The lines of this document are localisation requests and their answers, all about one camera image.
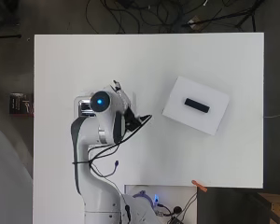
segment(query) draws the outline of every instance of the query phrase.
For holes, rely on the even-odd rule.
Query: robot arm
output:
[[[141,118],[131,110],[131,102],[120,84],[96,92],[89,101],[90,114],[79,116],[72,124],[77,192],[85,205],[86,224],[159,223],[147,202],[119,192],[95,177],[91,171],[90,146],[115,146],[126,132],[141,128]]]

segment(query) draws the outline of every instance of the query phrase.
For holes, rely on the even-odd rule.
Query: wire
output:
[[[108,147],[108,148],[104,149],[103,151],[97,153],[97,154],[90,160],[90,163],[92,163],[93,161],[99,159],[98,157],[101,156],[102,154],[104,154],[105,152],[107,152],[109,149],[111,149],[111,148],[113,148],[113,147],[115,147],[115,146],[118,146],[118,145],[120,145],[120,144],[122,144],[122,143],[128,141],[128,140],[129,140],[131,137],[133,137],[137,132],[139,132],[139,130],[142,129],[144,125],[146,125],[146,123],[151,119],[151,117],[152,117],[151,115],[148,116],[148,118],[147,118],[135,131],[133,131],[128,137],[126,137],[125,139],[123,139],[123,140],[120,141],[119,143],[117,143],[117,144],[115,144],[115,145],[113,145],[113,146],[111,146],[111,147]]]
[[[116,2],[114,2],[114,5],[116,6],[117,9],[119,9],[119,6],[116,4]],[[122,15],[121,15],[121,12],[119,12],[119,30],[118,30],[118,34],[120,34],[120,30],[122,30],[122,32],[125,34],[125,31],[123,30],[123,27],[121,25],[122,23]]]
[[[194,193],[194,194],[189,198],[189,200],[188,200],[188,202],[186,203],[184,209],[181,211],[181,213],[179,213],[179,214],[177,215],[176,218],[178,218],[182,213],[184,213],[183,218],[185,217],[185,214],[187,213],[189,207],[190,207],[190,206],[195,202],[195,200],[197,199],[197,197],[196,197],[193,201],[191,201],[196,195],[197,195],[197,192]]]
[[[99,33],[96,31],[96,29],[91,25],[91,22],[90,22],[89,19],[88,19],[88,5],[90,4],[90,1],[91,1],[91,0],[88,0],[87,5],[86,5],[86,7],[85,7],[85,18],[86,18],[86,21],[87,21],[88,25],[92,28],[92,30],[93,30],[96,34],[99,34]]]
[[[212,18],[212,20],[213,20],[221,11],[222,11],[222,8],[215,14],[215,16]],[[202,28],[202,29],[200,30],[200,32],[203,31],[203,30],[205,30],[206,27],[208,27],[211,23],[212,23],[211,21],[208,22],[208,23],[204,26],[204,28]]]
[[[102,173],[100,172],[99,168],[97,168],[97,166],[95,164],[93,164],[93,166],[95,167],[96,171],[102,175]],[[103,177],[103,179],[105,179],[106,181],[110,182],[115,188],[116,190],[119,192],[119,194],[121,195],[125,205],[127,205],[127,202],[125,201],[124,197],[123,197],[123,194],[121,193],[121,191],[119,190],[119,187],[116,185],[116,183],[114,183],[113,181],[109,180],[108,178],[106,177]]]
[[[266,116],[266,117],[263,117],[264,119],[274,119],[274,118],[279,118],[280,115],[274,115],[274,116]]]
[[[197,10],[197,9],[200,8],[200,7],[203,7],[203,6],[204,6],[204,3],[205,3],[205,0],[203,0],[203,1],[202,1],[198,6],[196,6],[195,8],[191,9],[191,10],[188,11],[188,12],[185,12],[184,15],[187,15],[187,14],[189,14],[189,13],[191,13],[191,12]]]
[[[163,207],[164,209],[166,209],[169,212],[169,214],[163,214],[165,217],[171,217],[173,215],[173,213],[170,211],[170,209],[168,207],[166,207],[165,205],[158,203],[157,206]]]
[[[188,205],[187,209],[185,210],[184,215],[183,215],[182,219],[180,220],[181,222],[185,219],[185,215],[186,215],[186,213],[187,213],[189,207],[190,207],[196,200],[197,200],[197,195],[196,195],[195,199]]]
[[[108,7],[108,5],[106,4],[106,0],[100,0],[101,4],[103,5],[103,7],[111,14],[111,16],[114,18],[114,20],[116,21],[116,23],[119,25],[119,30],[121,29],[122,32],[125,34],[124,29],[121,26],[121,22],[119,22],[119,20],[116,18],[116,16],[114,15],[114,13],[110,10],[110,8]]]
[[[116,9],[116,8],[111,8],[109,7],[108,5],[105,5],[105,7],[110,10],[110,11],[118,11],[118,12],[125,12],[127,14],[129,14],[131,17],[133,17],[133,19],[137,22],[137,31],[138,31],[138,34],[140,34],[140,21],[131,13],[129,12],[128,10],[125,10],[125,9]]]
[[[228,0],[227,2],[225,2],[225,0],[222,0],[222,4],[224,7],[230,7],[232,6],[234,3],[236,3],[238,0],[233,0],[233,2],[231,2],[231,0]]]

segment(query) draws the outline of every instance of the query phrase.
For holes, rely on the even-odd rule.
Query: floor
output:
[[[139,5],[151,0],[138,1]],[[190,0],[188,9],[198,6],[202,0]],[[209,0],[206,7],[188,14],[180,23],[197,15],[200,19],[213,18],[226,13],[241,11],[253,1],[237,0],[231,7],[223,7],[221,0]],[[22,34],[21,39],[0,39],[0,114],[10,120],[12,128],[19,133],[33,156],[33,119],[11,118],[8,115],[8,95],[11,92],[33,92],[34,90],[34,35],[35,34],[94,34],[85,20],[87,0],[21,0],[19,26],[0,28],[0,35]],[[88,8],[91,24],[100,34],[116,34],[118,25],[97,0],[91,0]],[[147,21],[156,22],[145,15]],[[137,33],[133,19],[122,13],[122,26],[127,34]],[[228,19],[222,24],[208,24],[204,33],[239,32],[230,23],[240,19]],[[265,116],[280,114],[280,0],[266,0],[256,13],[257,29],[265,33],[264,67],[264,113]],[[175,33],[193,33],[189,28],[175,26]],[[245,32],[252,31],[248,20],[243,25]],[[156,34],[158,27],[141,26],[144,34]],[[5,132],[10,127],[3,125]],[[264,190],[280,194],[280,117],[264,120]],[[207,194],[199,193],[198,223],[268,223],[259,208],[248,203],[245,196],[234,189],[210,189]]]

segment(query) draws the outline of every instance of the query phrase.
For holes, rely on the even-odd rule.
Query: white tabletop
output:
[[[215,136],[161,114],[178,76],[230,96]],[[71,164],[73,102],[113,79],[136,94],[139,114],[153,115],[98,163],[107,174],[119,160],[111,179],[120,188],[191,186],[192,179],[262,188],[263,34],[37,35],[34,210],[42,223],[73,223],[83,213]]]

